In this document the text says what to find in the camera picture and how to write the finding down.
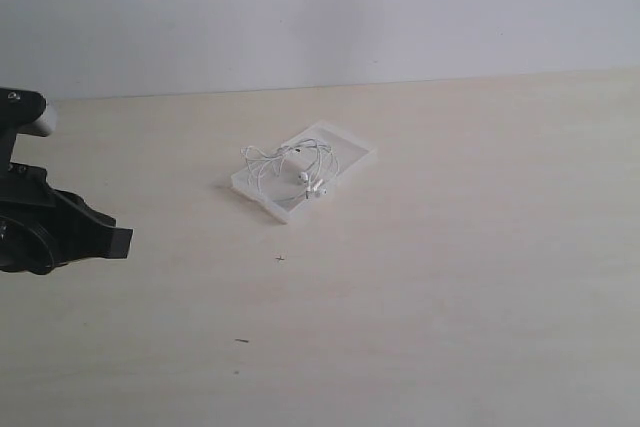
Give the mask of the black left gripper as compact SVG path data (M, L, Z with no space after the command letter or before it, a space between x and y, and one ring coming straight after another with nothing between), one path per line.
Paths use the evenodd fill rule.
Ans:
M77 194L52 188L47 171L11 162L1 176L1 270L47 275L90 258L123 260L134 231L91 208Z

